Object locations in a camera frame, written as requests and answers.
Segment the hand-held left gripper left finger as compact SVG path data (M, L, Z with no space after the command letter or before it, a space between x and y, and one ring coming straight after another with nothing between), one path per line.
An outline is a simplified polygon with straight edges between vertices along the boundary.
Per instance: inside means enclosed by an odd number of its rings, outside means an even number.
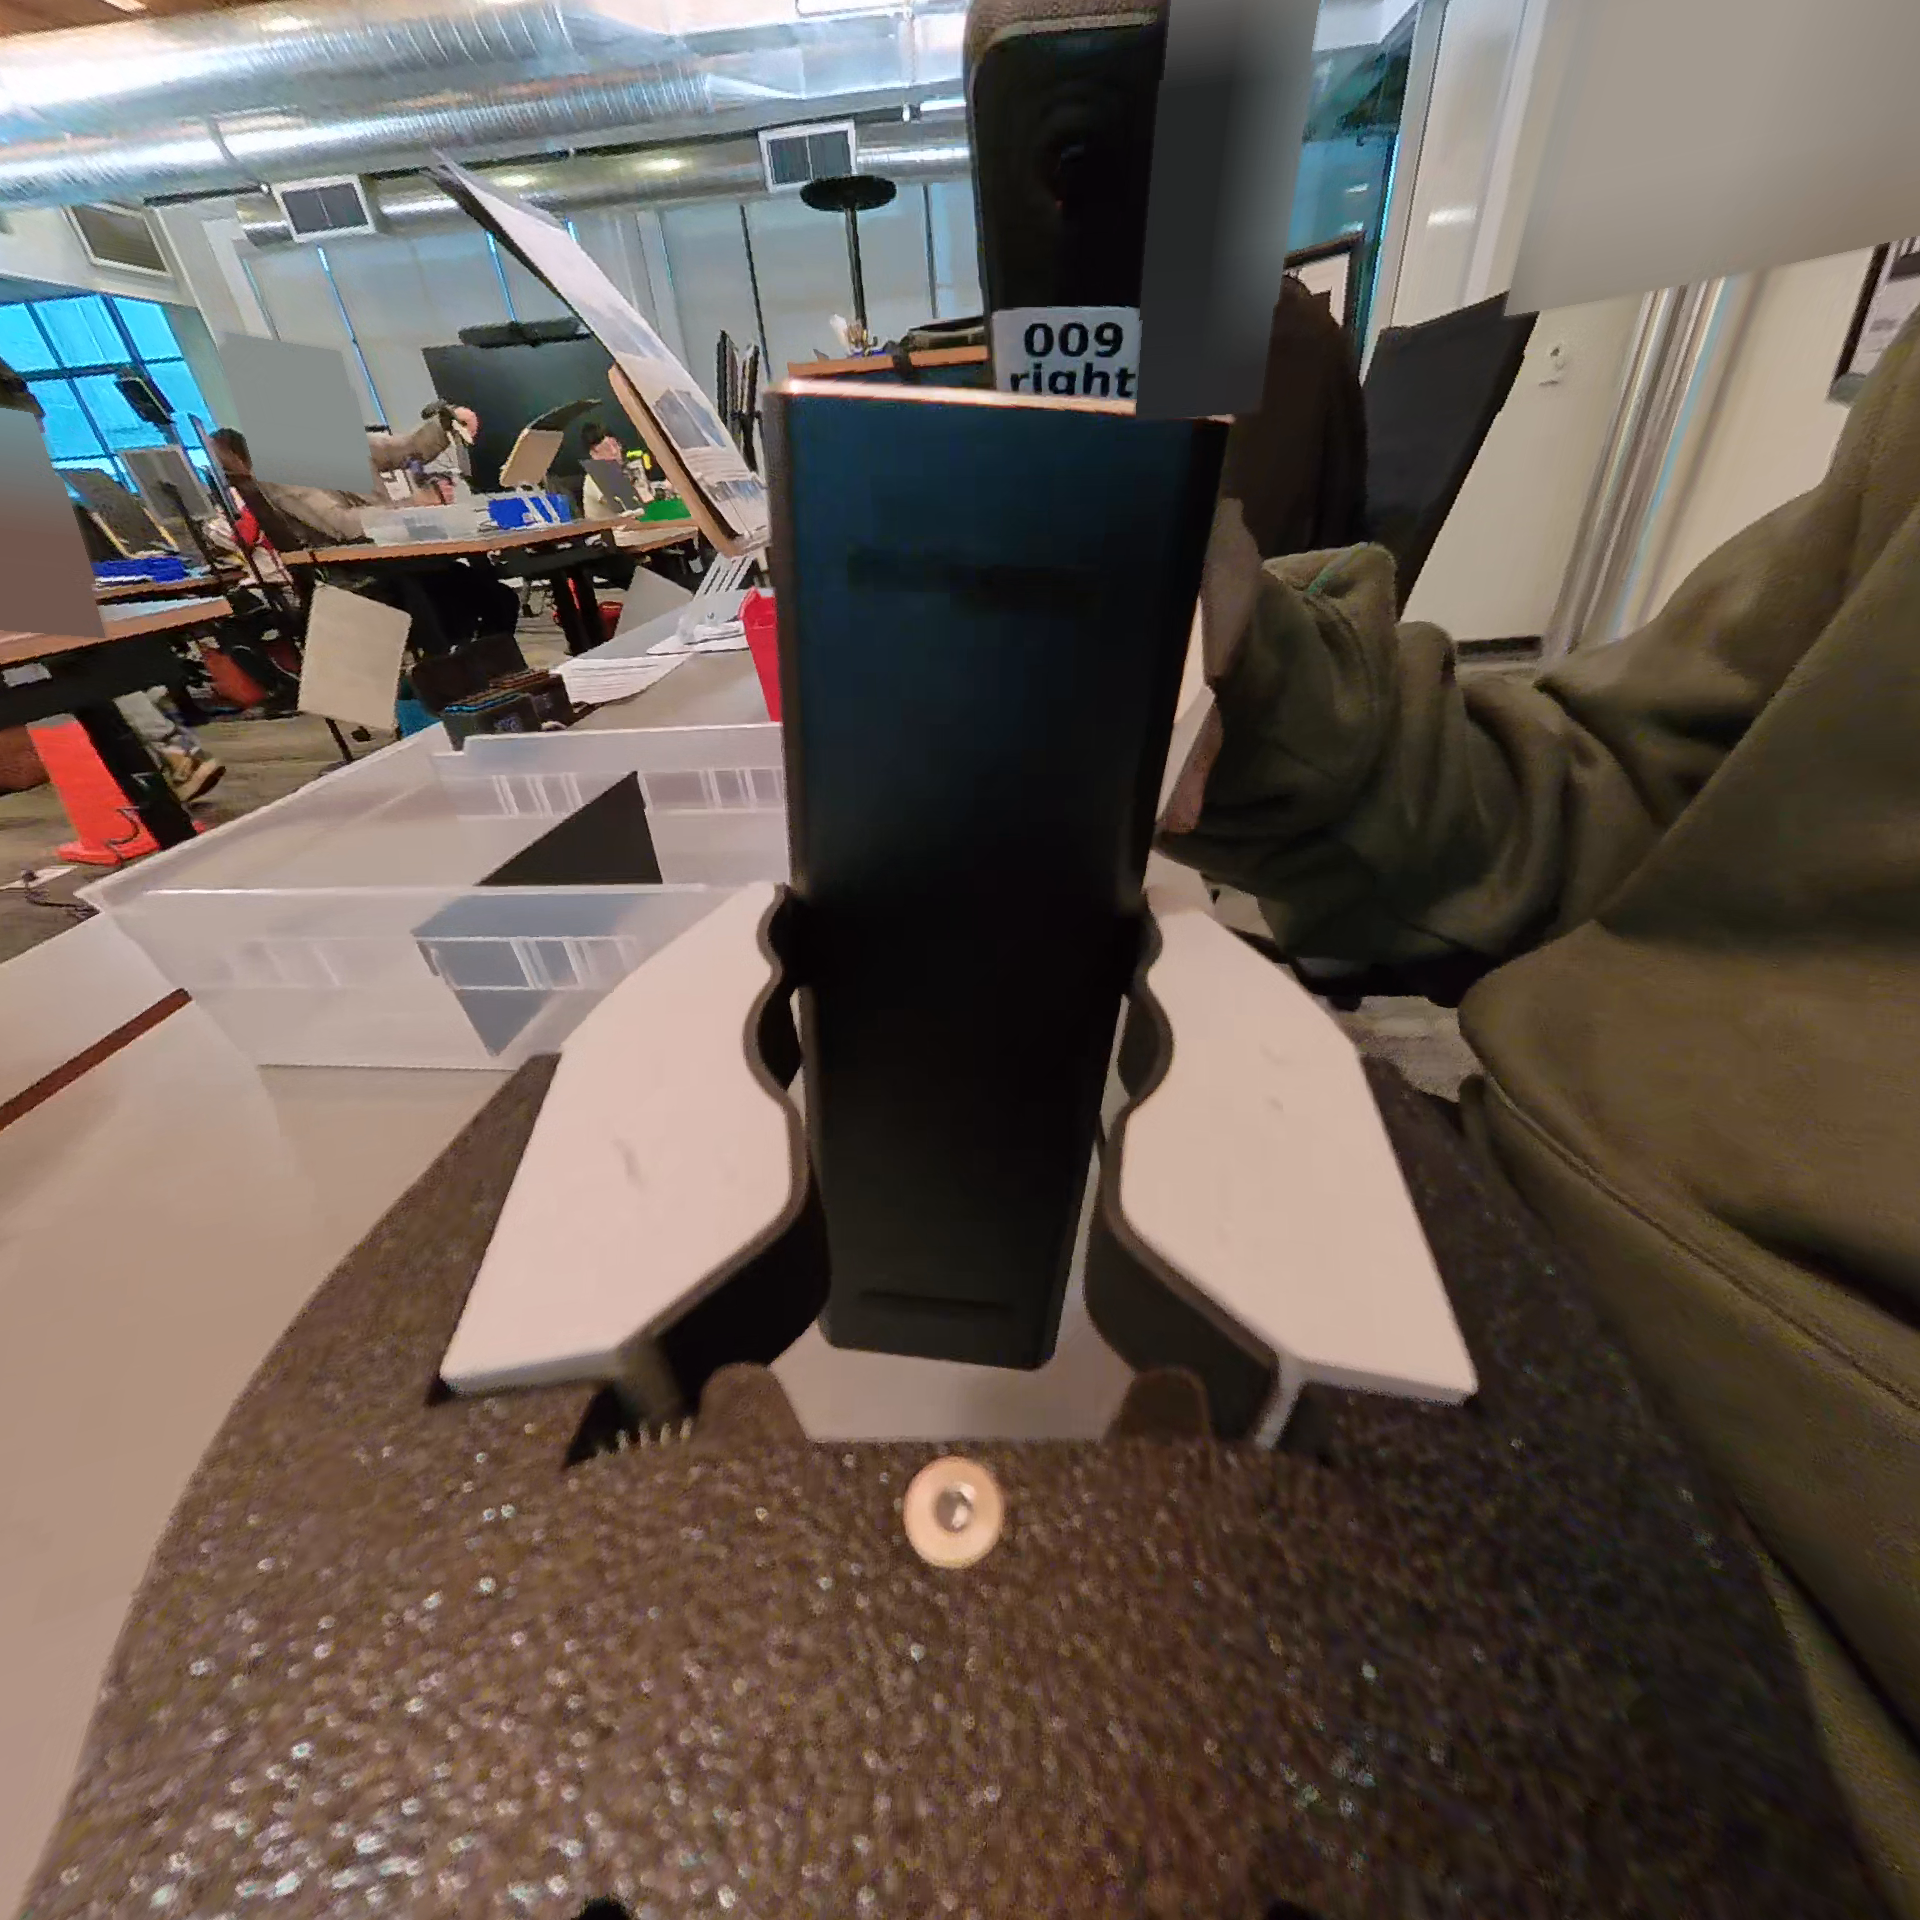
M664 1424L823 1313L792 909L775 883L735 891L569 1036L439 1363L450 1394L607 1388Z

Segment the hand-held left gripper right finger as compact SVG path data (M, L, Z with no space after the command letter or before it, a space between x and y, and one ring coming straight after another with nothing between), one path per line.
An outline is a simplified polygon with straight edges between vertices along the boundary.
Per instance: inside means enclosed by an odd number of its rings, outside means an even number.
M1093 1328L1272 1450L1309 1388L1464 1407L1480 1375L1355 1044L1208 904L1153 904L1088 1232Z

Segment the clear plastic storage bin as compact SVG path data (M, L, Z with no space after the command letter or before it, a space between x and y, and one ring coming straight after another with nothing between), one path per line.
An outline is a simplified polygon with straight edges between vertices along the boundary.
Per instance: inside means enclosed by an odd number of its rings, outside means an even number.
M615 779L662 885L479 887ZM507 1069L787 873L774 723L413 737L85 890L255 1065Z

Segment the dark blue power bank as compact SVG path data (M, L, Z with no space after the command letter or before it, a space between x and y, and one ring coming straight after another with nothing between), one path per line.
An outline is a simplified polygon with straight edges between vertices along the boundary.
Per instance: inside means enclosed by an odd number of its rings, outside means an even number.
M763 425L826 1333L1035 1371L1227 433L861 379Z

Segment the person's right forearm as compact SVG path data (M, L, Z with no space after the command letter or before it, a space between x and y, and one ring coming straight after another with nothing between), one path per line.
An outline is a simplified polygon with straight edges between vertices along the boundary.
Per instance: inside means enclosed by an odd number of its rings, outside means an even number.
M1461 679L1379 546L1263 562L1198 826L1160 851L1291 960L1485 975L1597 919L1722 765L1650 692L1597 663Z

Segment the white desk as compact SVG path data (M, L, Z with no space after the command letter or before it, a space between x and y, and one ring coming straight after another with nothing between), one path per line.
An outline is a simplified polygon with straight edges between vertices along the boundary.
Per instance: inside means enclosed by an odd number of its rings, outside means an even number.
M504 1072L258 1069L97 919L5 962L2 1881L230 1407Z

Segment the person's right hand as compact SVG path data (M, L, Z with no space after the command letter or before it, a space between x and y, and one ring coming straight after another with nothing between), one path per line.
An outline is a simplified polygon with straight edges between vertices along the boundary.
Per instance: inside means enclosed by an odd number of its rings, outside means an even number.
M1226 737L1219 692L1226 689L1251 627L1259 584L1258 541L1243 524L1241 504L1223 495L1217 501L1175 700L1160 793L1160 841L1190 834L1198 826L1209 776Z

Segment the black floor lamp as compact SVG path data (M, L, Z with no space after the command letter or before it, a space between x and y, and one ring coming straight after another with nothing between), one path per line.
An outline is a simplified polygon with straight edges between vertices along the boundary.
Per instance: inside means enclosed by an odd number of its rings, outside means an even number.
M811 179L801 187L801 200L807 208L838 216L843 225L854 300L854 325L848 327L848 339L863 340L858 352L865 352L866 344L873 339L863 264L861 218L865 213L890 208L896 201L896 194L899 186L894 179L872 175L823 176Z

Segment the black bin divider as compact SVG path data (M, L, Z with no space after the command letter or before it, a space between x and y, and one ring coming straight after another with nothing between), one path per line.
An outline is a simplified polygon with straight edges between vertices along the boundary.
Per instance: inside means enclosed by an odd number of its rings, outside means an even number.
M648 803L639 778L627 773L475 885L482 890L584 890L662 883Z

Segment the person's olive hoodie torso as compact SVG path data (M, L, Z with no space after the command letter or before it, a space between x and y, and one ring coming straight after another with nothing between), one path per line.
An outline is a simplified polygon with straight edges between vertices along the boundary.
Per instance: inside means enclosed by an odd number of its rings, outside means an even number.
M1464 1009L1480 1121L1760 1549L1917 1915L1918 367L1569 721L1552 938Z

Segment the black charging station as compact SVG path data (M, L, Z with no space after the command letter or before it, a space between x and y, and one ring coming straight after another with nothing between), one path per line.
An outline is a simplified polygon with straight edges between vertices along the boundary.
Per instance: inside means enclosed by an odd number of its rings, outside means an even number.
M487 683L431 690L424 714L438 723L453 753L482 737L541 737L573 730L584 716L552 667L526 667Z

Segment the wood framed display board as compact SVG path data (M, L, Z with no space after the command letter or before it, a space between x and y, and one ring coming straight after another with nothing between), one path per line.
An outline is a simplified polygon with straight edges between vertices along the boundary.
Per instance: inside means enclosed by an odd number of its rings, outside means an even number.
M747 467L699 379L559 220L438 157L429 176L584 323L611 357L611 387L690 517L726 557L766 551L763 480Z

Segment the white paper sheets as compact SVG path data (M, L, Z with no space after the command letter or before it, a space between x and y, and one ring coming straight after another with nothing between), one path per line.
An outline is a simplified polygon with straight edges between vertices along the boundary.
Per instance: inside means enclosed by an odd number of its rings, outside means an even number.
M742 648L665 650L643 657L587 655L561 665L561 682L577 706L615 706L653 697L662 687L683 682L688 692L672 692L670 703L722 697L762 709L759 692L736 692L754 683L751 655Z

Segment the white board panel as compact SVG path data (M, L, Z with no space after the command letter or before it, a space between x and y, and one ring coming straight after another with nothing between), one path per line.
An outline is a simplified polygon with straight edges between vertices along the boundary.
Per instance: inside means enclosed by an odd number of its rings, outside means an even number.
M350 730L395 731L410 636L406 610L318 586L307 608L298 711Z

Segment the wooden top table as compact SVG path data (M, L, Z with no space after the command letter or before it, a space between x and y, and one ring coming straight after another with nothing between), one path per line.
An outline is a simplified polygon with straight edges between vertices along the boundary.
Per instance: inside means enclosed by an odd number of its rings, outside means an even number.
M2 631L2 667L26 667L62 657L85 655L122 640L149 640L186 633L221 623L234 612L225 594L141 599L97 608L91 631Z
M395 545L328 545L279 553L279 562L298 569L395 569L447 560L506 560L542 553L653 553L664 546L694 545L703 530L694 520L600 520L533 524L519 530L491 530L471 537L395 541Z

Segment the orange traffic cone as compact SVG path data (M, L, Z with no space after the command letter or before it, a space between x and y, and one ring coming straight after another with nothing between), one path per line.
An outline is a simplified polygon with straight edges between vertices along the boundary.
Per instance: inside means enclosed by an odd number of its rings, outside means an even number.
M79 716L38 723L27 739L72 827L62 863L117 871L200 832L161 761L126 728L111 728L109 753Z

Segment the dark wall screen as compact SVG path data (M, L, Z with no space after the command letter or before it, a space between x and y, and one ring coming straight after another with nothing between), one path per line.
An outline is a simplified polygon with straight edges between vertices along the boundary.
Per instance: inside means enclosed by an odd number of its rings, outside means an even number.
M587 400L601 419L614 408L611 357L595 340L514 345L431 345L424 367L435 394L470 405L482 425L474 449L479 467L507 463L519 433L569 400Z

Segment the silver ceiling duct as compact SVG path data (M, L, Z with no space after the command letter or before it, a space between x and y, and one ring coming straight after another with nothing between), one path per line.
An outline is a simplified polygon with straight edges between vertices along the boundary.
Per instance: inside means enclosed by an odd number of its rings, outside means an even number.
M5 36L5 205L567 153L957 90L967 5L249 5Z

